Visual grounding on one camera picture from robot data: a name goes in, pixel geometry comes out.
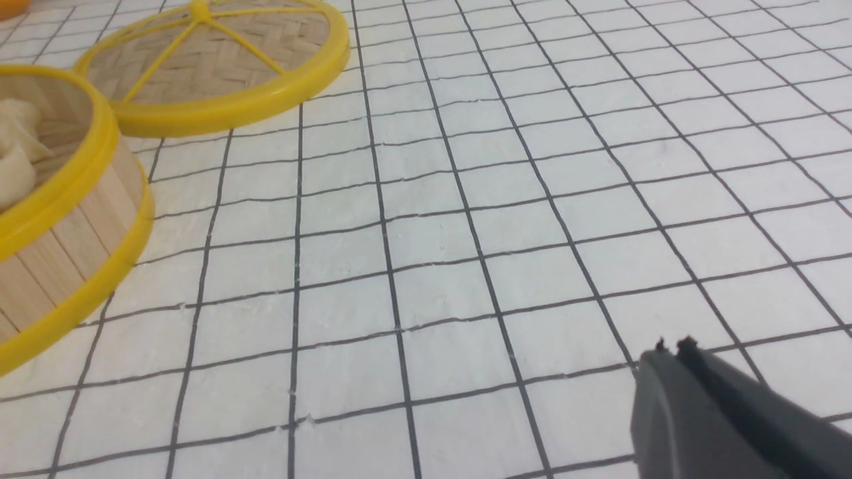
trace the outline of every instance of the woven bamboo mat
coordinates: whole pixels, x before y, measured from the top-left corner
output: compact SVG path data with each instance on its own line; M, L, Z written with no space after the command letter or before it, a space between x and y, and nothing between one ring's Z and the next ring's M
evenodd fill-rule
M214 3L210 11L304 6L286 0L232 0ZM157 23L179 18L181 16L172 15ZM328 20L320 13L242 14L217 20L288 71L310 59L329 36ZM108 98L124 98L184 28L175 26L151 32L104 50L89 66L89 81ZM275 70L233 38L201 25L166 58L132 101L159 104L207 100L249 89L276 77Z

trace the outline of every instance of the black grid line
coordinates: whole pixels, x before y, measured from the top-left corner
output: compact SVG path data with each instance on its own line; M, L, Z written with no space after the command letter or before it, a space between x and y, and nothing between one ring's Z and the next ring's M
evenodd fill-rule
M288 424L296 422L296 388L298 387L298 358L299 358L299 285L301 285L300 271L302 261L302 121L304 120L304 106L299 105L299 137L298 155L299 168L296 172L296 224L293 234L293 330L290 352L290 406L288 410ZM296 428L291 427L287 431L287 477L296 477Z
M364 54L361 47L360 33L358 31L358 14L355 11L355 0L350 0L352 5L352 23L355 28L355 47L358 51L358 63L364 64ZM373 132L373 122L370 110L370 97L367 94L367 78L364 68L361 68L361 88L364 96L364 108L367 120L367 134L370 137L371 156L373 164L373 175L376 179L376 196L378 202L379 223L382 228L382 243L384 249L385 268L388 270L388 287L390 290L390 304L394 315L394 331L396 339L396 350L400 361L400 381L402 382L402 398L406 408L406 426L408 429L408 443L412 453L412 472L414 479L421 479L423 473L420 469L420 450L417 447L417 428L414 423L414 411L412 409L412 390L408 380L408 363L406 361L406 346L402 340L402 325L400 319L399 298L396 294L396 280L394 278L394 264L390 255L390 243L388 239L388 222L384 211L384 196L382 195L382 175L378 166L376 154L376 140Z
M411 32L412 32L412 40L414 42L415 50L417 51L417 56L419 57L419 60L420 60L420 68L423 72L423 78L426 79L426 86L429 88L429 96L431 96L432 105L433 105L434 110L435 110L435 119L438 122L438 128L440 130L441 136L443 136L444 148L446 149L446 155L447 155L447 158L449 159L450 165L452 166L452 169L453 169L453 175L455 176L456 187L458 188L458 194L461 197L462 204L464 205L465 216L467 217L468 227L470 229L470 235L471 235L471 237L474 241L474 246L475 246L476 251L478 253L478 259L479 259L479 263L480 263L480 266L481 266L481 269L482 269L482 274L485 278L486 287L488 289L488 294L491 297L492 307L493 307L494 312L497 316L497 322L498 322L498 325L500 327L500 333L503 336L504 345L506 347L506 353L509 355L509 362L512 366L512 372L515 375L515 381L517 382L518 392L521 395L521 400L523 402L524 409L527 413L527 420L529 421L529 424L530 424L530 429L531 429L531 432L532 432L532 438L533 438L533 441L535 442L535 446L538 450L538 456L541 459L542 466L545 470L548 470L550 468L550 461L547 458L547 452L544 450L544 443L542 441L541 432L538 430L538 424L537 424L536 419L535 419L535 414L533 413L533 405L530 402L529 394L527 393L527 387L525 385L523 385L523 383L522 383L523 377L521 376L521 369L518 366L518 361L517 361L517 358L515 357L515 351L512 348L511 339L509 338L509 331L506 329L506 324L505 324L505 321L504 321L504 318L503 318L503 313L501 311L499 302L497 300L497 293L494 290L494 284L492 282L491 275L488 272L488 265L486 264L486 259L482 254L482 246L481 246L481 243L480 243L480 240L479 240L479 236L476 233L476 227L474 225L473 216L470 212L470 206L468 204L467 196L464 194L464 186L462 185L462 179L461 179L461 176L458 173L458 168L456 166L456 160L453 157L452 148L450 147L449 137L447 136L446 130L444 128L444 122L441 119L440 110L438 108L438 101L435 99L435 89L432 87L432 83L429 81L429 71L426 68L426 62L425 62L425 59L423 58L423 53L420 49L420 44L417 41L417 34L415 33L415 30L414 30L414 24L412 23L411 13L408 11L408 6L406 4L406 0L401 0L401 1L402 1L403 9L406 11L406 18L408 20L408 26L409 26L409 28L411 29ZM549 479L552 479L552 477L553 477L552 474L548 474L547 476L548 476Z
M519 17L521 17L521 19L522 19L522 20L524 20L523 15L521 15L521 11L517 8L517 5L515 4L515 0L510 0L510 1L512 2L512 5L515 7L515 12L518 14L518 16L519 16ZM587 19L586 19L586 18L585 18L582 14L580 14L580 13L578 12L578 10L577 10L577 9L573 6L573 4L571 4L570 0L566 0L566 3L568 4L568 6L569 6L569 7L570 7L570 8L571 8L571 9L572 9L575 13L577 13L577 14L578 14L579 18L580 18L580 19L581 19L581 20L582 20L582 21L586 24L586 27L587 27L587 28L589 28L590 30L592 30L592 31L594 32L594 31L595 31L595 29L592 27L591 23L589 23L589 21L588 21L588 20L587 20ZM529 31L530 35L532 35L532 37L533 37L533 38L538 39L538 37L536 36L536 34L535 34L535 32L533 31L533 29L532 29L532 28L530 28L529 26L527 26L527 30ZM597 38L597 40L598 40L598 41L599 41L599 42L600 42L600 43L604 46L604 48L606 48L606 49L607 49L607 52L609 52L609 54L610 54L610 55L611 55L611 56L612 56L612 57L613 57L613 58L614 58L614 59L615 59L615 60L619 63L620 67L621 67L621 68L622 68L622 69L623 69L623 70L624 70L624 71L625 71L625 72L626 72L626 73L630 76L630 78L631 78L631 80L633 81L634 85L635 85L636 87L638 87L638 88L642 91L642 93L645 95L646 99L647 99L649 102L651 102L651 104L652 104L652 105L655 105L655 107L657 108L657 110L658 110L658 111L662 112L662 110L659 108L659 106L656 106L656 104L654 103L654 100L653 100L653 98L651 97L651 95L648 95L648 93L645 91L645 89L642 87L642 85L641 85L638 81L636 81L636 79L635 79L635 78L633 78L633 77L632 77L632 74L631 74L631 73L627 70L627 68L625 67L625 65L624 65L624 63L622 62L622 60L621 60L621 59L619 59L619 58L618 58L618 56L616 56L616 54L615 54L615 53L612 51L612 49L611 49L611 48L610 48L610 47L609 47L609 46L608 46L608 45L604 42L603 38L601 38L600 34L599 34L599 33L597 33L597 32L596 32L596 38ZM549 54L547 53L546 49L545 49L543 46L541 46L541 45L539 45L539 49L541 50L542 55L544 55L544 57L545 57L545 58L548 60L548 62L550 63L550 68L552 69L552 71L556 74L556 76L557 76L557 77L561 80L562 84L565 86L565 90L566 90L566 91L567 91L567 92L571 95L572 100L573 100L573 101L574 101L574 103L577 105L577 108L580 110L580 112L582 112L582 113L583 113L583 115L584 115L584 116L586 116L586 115L585 115L585 110L584 110L583 106L579 103L579 101L578 101L578 99L577 99L576 95L573 93L572 89L568 86L568 84L567 84L567 82L566 82L565 78L562 76L562 74L561 74L561 72L559 71L559 69L558 69L558 68L556 68L556 66L555 66L555 65L553 65L553 62L550 60L550 56L549 56ZM607 155L608 155L608 156L610 157L610 159L611 159L611 160L612 160L612 161L613 161L613 162L614 162L614 163L615 163L615 164L619 167L619 169L621 170L621 173L625 176L625 178L627 179L627 181L630 183L630 187L633 189L633 193L637 196L637 198L639 199L639 201L642 203L642 206L645 208L646 212L648 213L648 215L649 215L649 216L651 217L651 219L653 220L654 224L655 224L655 225L656 225L656 227L657 227L656 229L657 229L657 230L658 230L658 231L659 231L659 232L663 235L663 238L665 239L665 242L669 245L669 247L670 247L671 251L672 251L672 252L673 252L673 253L677 256L677 260L680 262L680 264L681 264L681 265L683 266L683 268L686 270L687 274L689 275L689 278L690 278L691 282L692 282L693 284L695 284L695 285L696 285L696 287L698 287L698 289L699 289L699 291L700 291L700 293L701 293L701 296L702 296L702 297L704 297L705 301L707 302L707 304L708 304L708 305L710 306L710 308L712 309L713 314L714 314L714 315L716 316L716 318L719 320L719 323L722 325L722 328L724 328L725 332L726 332L726 333L727 333L727 334L731 337L731 339L734 341L734 343L735 343L735 344L739 344L740 339L737 337L736 333L734 332L734 329L733 329L733 328L731 328L731 326L728 324L728 322L724 319L724 317L722 316L722 312L719 310L719 308L718 308L718 307L716 306L716 304L713 302L713 300L711 299L710 294L707 292L706 288L704 288L704 286L703 286L703 285L699 282L698 275L697 275L697 274L695 274L695 272L692 270L692 268L690 267L690 265L689 265L689 263L687 262L686 258L683 256L683 254L682 254L682 253L681 253L681 252L677 249L677 247L675 246L675 243L674 243L674 241L671 239L671 236L670 236L670 235L666 232L666 230L663 228L663 223L660 221L659 217L658 217L658 216L657 216L657 214L653 211L653 209L650 207L650 205L648 204L648 202L645 200L644 196L642 196L642 192L639 190L639 187L638 187L638 186L637 186L637 185L636 185L636 184L632 181L632 177L630 176L630 172L629 172L629 171L625 168L625 166L624 166L624 165L622 164L622 162L618 159L618 157L616 157L616 155L615 155L615 154L613 153L613 151L612 151L612 148L610 148L610 147L608 147L608 146L607 146L607 141L606 141L606 139L604 139L603 135L602 135L602 134L601 134L601 132L598 130L597 126L596 126L596 125L595 125L595 123L591 120L591 118L588 118L588 117L587 117L587 118L586 118L586 123L590 126L590 128L592 128L592 130L594 131L595 135L597 136L598 141L599 141L599 142L600 142L600 143L601 143L604 147L606 147L606 148L607 148ZM680 135L680 130L675 129L675 131L678 133L678 135ZM697 153L698 155L700 155L700 152L698 152L697 148L695 148L695 151L696 151L696 153ZM705 160L703 157L701 157L701 159L705 162L705 167L706 167L706 169L707 169L707 170L710 170L710 169L711 169L711 167L710 167L710 165L709 165L709 164L707 164L707 163L706 163L706 160ZM762 374L761 374L761 373L757 370L757 365L754 363L754 361L753 361L753 360L751 359L751 357L748 355L748 353L746 352L746 349L745 349L745 348L742 348L742 347L740 346L740 352L741 352L741 353L742 353L742 355L745 357L745 360L748 362L750 369L751 369L751 370L755 373L755 376L758 378L758 380L759 380L762 384L766 384L766 380L765 380L765 379L763 379L763 375L762 375Z
M216 191L216 204L222 202L222 185L225 182L225 167L227 165L227 155L231 148L231 134L228 134L227 143L225 143L225 153L222 155L222 169L219 172L219 186ZM171 444L169 447L169 463L166 469L165 477L166 479L170 479L174 469L175 469L175 457L177 454L176 445L178 443L178 433L180 432L181 427L181 413L183 412L183 402L187 396L187 386L189 385L189 373L192 371L193 365L193 355L195 353L195 336L199 330L199 316L201 315L202 303L204 301L204 283L207 277L207 266L210 260L210 241L213 236L213 227L216 224L216 213L218 213L218 206L213 209L213 214L210 215L210 226L207 230L207 240L205 242L204 249L204 259L201 263L201 276L199 278L199 294L198 294L198 305L195 306L195 312L193 314L193 329L189 336L189 346L187 348L187 364L186 369L183 372L183 380L181 381L181 390L177 396L177 402L175 407L175 421L172 427L171 433Z

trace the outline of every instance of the bamboo steamer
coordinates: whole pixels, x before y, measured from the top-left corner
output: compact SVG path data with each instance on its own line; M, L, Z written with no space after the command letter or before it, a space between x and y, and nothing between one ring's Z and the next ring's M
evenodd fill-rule
M190 136L271 117L346 66L343 15L318 0L192 0L98 42L74 72L133 136Z
M130 271L153 197L107 100L78 75L0 66L0 99L42 111L36 189L0 214L0 375L85 319Z

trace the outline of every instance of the yellow spoke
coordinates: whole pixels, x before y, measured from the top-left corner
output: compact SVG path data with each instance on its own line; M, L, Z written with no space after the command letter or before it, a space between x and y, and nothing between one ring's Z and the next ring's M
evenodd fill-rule
M126 35L122 35L121 37L118 37L115 40L108 43L103 48L108 49L108 48L116 46L119 43L129 42L130 40L133 40L135 38L144 37L148 33L158 32L160 30L165 30L166 28L171 28L173 26L189 25L190 23L192 23L192 21L193 21L193 19L189 18L189 17L182 18L180 20L167 21L167 22L162 23L162 24L157 25L157 26L152 26L150 28L145 28L143 30L139 30L138 32L135 32L135 33L128 33Z
M224 26L223 24L215 20L211 20L205 23L236 40L237 43L242 45L245 49L249 50L252 54L254 54L254 56L261 59L263 63L266 63L268 67L275 70L279 75L286 76L288 74L284 68L281 68L281 65L275 63L273 59L269 58L267 54L263 53L256 46L251 44L248 40L242 38L239 33L235 32L234 30L231 30L230 28Z
M174 40L172 40L171 43L169 43L169 46L166 47L163 53L161 53L160 56L157 57L157 60L155 60L154 63L152 63L151 66L149 66L148 69L144 73L142 73L142 76L139 77L138 80L136 80L136 83L133 85L133 88L130 89L130 91L122 99L122 101L130 101L134 96L136 96L137 93L139 93L139 89L142 88L142 85L145 84L146 81L148 81L148 79L154 74L154 72L157 71L157 68L159 68L159 66L163 64L165 59L169 55L171 55L173 51L175 51L177 46L181 44L184 38L189 36L189 34L193 31L193 28L195 28L198 24L199 23L197 21L193 21L183 32L181 32L180 35L177 36L177 38L175 38Z
M319 13L320 9L311 7L278 7L271 9L247 9L247 10L229 10L226 12L216 12L210 14L213 18L233 17L236 15L251 15L251 14L315 14Z

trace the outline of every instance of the grid square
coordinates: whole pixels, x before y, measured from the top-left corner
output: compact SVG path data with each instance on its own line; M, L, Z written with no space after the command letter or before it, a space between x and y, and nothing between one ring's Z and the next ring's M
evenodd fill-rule
M790 30L743 37L740 41L758 58L802 53L814 49Z
M839 112L852 108L852 100L847 95L847 92L852 89L852 77L826 80L818 84L804 84L798 88L827 112Z
M405 329L435 320L494 313L478 262L408 269L394 277L400 322Z
M297 367L297 417L320 419L402 402L394 337L300 351Z
M536 162L550 194L570 194L625 183L624 174L606 152L580 153Z
M462 197L452 173L385 184L382 196L388 219L463 209Z
M111 315L198 301L204 254L184 253L130 270L115 290Z
M536 66L517 72L496 72L494 81L507 98L564 88L550 66Z
M731 38L683 45L679 49L698 68L754 60L754 55Z
M215 205L219 174L220 171L206 171L152 183L151 189L157 198L157 214L183 213Z
M607 32L601 34L601 38L614 53L664 48L668 46L665 38L660 36L651 26L635 30Z
M174 467L177 479L199 476L282 477L287 471L287 434L276 431L238 441L181 448L177 450Z
M302 197L302 234L359 228L378 221L373 185Z
M431 111L375 117L372 125L376 143L398 144L441 136L435 112Z
M793 157L852 148L852 135L827 116L767 124L763 128Z
M299 271L303 285L339 281L385 271L382 229L302 238Z
M745 217L673 228L669 235L699 278L769 268L785 262Z
M298 168L296 162L228 168L225 170L225 180L222 184L222 202L296 196Z
M821 51L774 58L766 63L791 83L839 77L849 72L843 63Z
M515 47L525 43L534 43L535 40L527 27L524 25L508 25L488 30L474 32L476 42L482 50L501 49L504 47Z
M645 107L650 104L632 80L578 87L572 89L572 92L577 97L577 102L589 115Z
M388 225L388 243L395 268L476 256L463 213L395 220Z
M494 82L487 75L438 79L431 84L435 91L435 101L439 106L454 102L499 100L500 98L497 90L494 89Z
M302 194L376 181L370 150L328 155L302 163Z
M39 469L53 462L56 438L73 395L61 391L0 404L0 424L7 431L0 441L1 472Z
M671 48L622 53L618 57L634 77L689 69L689 63Z
M793 163L729 171L721 177L750 211L827 199Z
M440 107L440 117L448 136L512 127L506 108L498 100L455 103Z
M639 191L664 225L743 212L725 187L711 175L642 184Z
M852 194L852 153L840 153L799 162L831 194Z
M298 477L414 477L408 424L402 409L312 427L302 425L296 430L296 442Z
M684 135L749 124L728 100L718 97L682 101L662 109Z
M852 323L852 295L848 287L852 280L852 259L805 264L801 269L840 319Z
M564 89L506 101L518 125L580 117L577 103Z
M657 104L717 95L713 85L698 72L674 72L638 81Z
M292 293L204 306L195 334L193 364L289 349L292 334Z
M212 250L204 282L204 300L292 288L293 256L292 240Z
M148 453L142 456L130 456L111 459L84 467L66 469L56 475L56 479L89 479L91 477L123 477L125 479L147 479L165 476L169 463L169 453Z
M542 42L541 47L550 61L556 63L607 55L607 48L594 35L550 40Z
M725 15L717 18L716 22L733 37L765 33L785 27L764 10Z
M548 64L538 45L522 45L507 49L489 50L482 54L485 56L485 61L493 72Z
M486 262L504 312L591 296L568 246L491 257Z
M520 131L534 159L585 152L603 146L585 119L530 125L521 127Z
M833 332L748 349L769 387L819 416L849 411L849 337Z
M484 254L519 251L565 243L550 203L512 206L471 213Z
M634 360L662 338L675 344L686 336L702 348L731 344L716 314L694 285L646 291L604 300Z
M613 56L572 61L556 66L569 87L597 84L628 78L629 75Z
M423 479L488 479L541 468L513 388L414 408ZM488 441L482 431L488 431Z
M830 203L756 216L793 261L852 252L852 218Z
M289 238L294 234L295 222L296 201L294 199L245 201L224 205L216 213L216 223L210 243L232 245L249 241Z
M403 338L414 401L515 382L494 318L427 327Z
M595 116L592 121L609 145L657 140L676 132L654 107Z
M648 24L633 9L618 9L609 12L586 14L585 19L595 32L600 33L612 30L624 30L625 28L634 28Z
M625 360L594 301L507 315L505 322L521 376L526 379L571 374ZM570 348L565 347L567 342L571 342Z
M554 466L629 454L636 383L626 370L527 386Z
M311 127L321 124L348 122L366 117L364 93L321 96L302 104L302 124Z
M556 207L575 241L654 227L653 219L630 187L559 198Z
M789 268L710 281L705 287L743 341L837 324Z
M95 311L91 319L99 320L100 311ZM3 397L77 385L94 338L92 327L72 329L43 353L0 378Z
M299 342L329 343L394 329L388 278L377 276L301 291Z
M271 355L192 371L178 439L201 441L287 424L290 362L290 355Z
M813 115L820 110L790 87L740 93L729 97L752 120L762 123Z
M384 182L452 170L443 140L418 141L399 146L376 145L376 160Z
M158 311L104 325L86 381L143 376L187 364L193 310Z
M680 138L615 148L613 155L634 182L707 171L701 158Z
M689 138L715 170L783 159L785 154L754 127L714 131Z
M708 19L659 25L657 29L675 45L718 40L727 36L721 28Z
M84 389L68 426L61 463L168 444L180 388L181 374L166 374Z
M760 61L713 66L705 68L703 72L724 93L771 88L784 84L784 80Z
M157 219L148 239L148 246L139 257L140 262L203 248L210 231L212 214L212 210L207 210Z
M216 141L161 147L158 154L157 170L154 172L153 179L161 180L173 176L198 173L204 170L218 170L222 166L226 144L227 139L222 138ZM230 160L239 158L239 154L235 153L236 148L230 150L228 155L229 162Z
M583 243L577 249L601 294L689 280L660 233Z
M544 198L544 189L529 164L501 164L459 174L471 208L512 205Z

